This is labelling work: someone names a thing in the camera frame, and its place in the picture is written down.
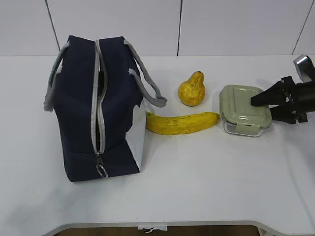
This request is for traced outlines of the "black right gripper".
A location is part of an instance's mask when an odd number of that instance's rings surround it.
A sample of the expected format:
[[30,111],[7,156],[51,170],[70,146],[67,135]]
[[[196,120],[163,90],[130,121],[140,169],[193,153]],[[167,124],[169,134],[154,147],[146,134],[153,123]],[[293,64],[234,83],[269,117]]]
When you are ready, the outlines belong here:
[[289,124],[307,122],[307,113],[315,111],[315,83],[295,84],[291,76],[283,77],[269,89],[253,96],[251,105],[278,105],[270,109],[275,121]]

